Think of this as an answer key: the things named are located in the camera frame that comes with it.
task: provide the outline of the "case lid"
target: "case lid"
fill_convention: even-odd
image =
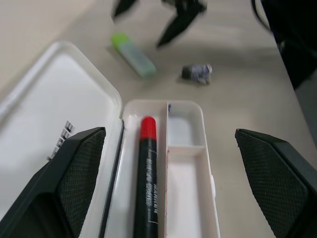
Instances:
[[[122,127],[121,109],[119,93],[73,44],[52,44],[0,104],[0,219],[54,156],[61,139],[102,126],[107,136],[80,235],[97,237]],[[71,126],[69,133],[65,129]]]

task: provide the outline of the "black object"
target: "black object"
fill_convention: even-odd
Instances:
[[[257,20],[259,21],[259,23],[268,31],[271,33],[271,29],[270,27],[265,24],[262,20],[262,18],[260,17],[258,10],[257,10],[257,5],[256,5],[256,0],[251,0],[251,6],[252,6],[252,10],[253,10],[253,14],[254,16],[257,18]]]
[[[317,146],[317,1],[262,0],[284,65]]]
[[[277,238],[317,237],[317,171],[286,141],[238,129],[252,193]]]
[[[168,44],[176,36],[180,35],[187,29],[199,13],[202,13],[207,9],[205,5],[198,1],[189,2],[189,5],[187,5],[186,8],[182,8],[182,6],[182,4],[176,5],[177,16],[169,23],[163,36],[157,43],[157,48]]]
[[[158,238],[157,141],[154,118],[142,120],[134,238]]]
[[[118,144],[117,154],[115,156],[116,159],[115,159],[114,166],[113,166],[111,182],[110,182],[110,186],[109,186],[109,190],[108,190],[108,194],[107,194],[108,198],[107,198],[106,204],[105,204],[105,210],[104,210],[103,220],[102,220],[101,227],[100,227],[99,238],[104,238],[104,236],[105,236],[107,220],[108,220],[108,216],[109,216],[109,212],[110,212],[110,204],[111,204],[111,201],[112,201],[112,193],[113,193],[113,189],[114,189],[114,182],[115,182],[115,178],[116,178],[116,175],[117,175],[119,157],[121,155],[123,132],[124,132],[124,125],[122,125],[122,128],[121,128],[120,140],[119,140],[119,144]]]
[[[170,22],[165,33],[159,40],[157,48],[168,44],[176,36],[181,34],[192,23],[199,13],[206,10],[206,6],[198,0],[171,0],[172,5],[176,8],[177,16]],[[128,11],[137,0],[118,0],[113,18],[120,16]]]
[[[125,13],[135,2],[137,2],[137,0],[120,0],[116,6],[113,17],[116,18],[122,13]]]
[[[64,141],[0,222],[0,238],[77,238],[94,193],[104,127]]]
[[[183,79],[191,79],[192,77],[192,71],[190,66],[184,66],[182,68],[182,78]]]

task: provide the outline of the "red marker cap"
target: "red marker cap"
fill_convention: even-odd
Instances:
[[[140,139],[149,138],[157,140],[157,126],[153,117],[146,116],[141,121]]]

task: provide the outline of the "marker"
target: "marker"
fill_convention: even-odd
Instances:
[[[141,121],[134,238],[158,238],[156,122]]]

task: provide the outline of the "green highlighter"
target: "green highlighter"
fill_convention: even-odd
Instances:
[[[122,32],[111,36],[111,42],[131,67],[142,77],[150,77],[156,73],[154,64],[131,42]]]

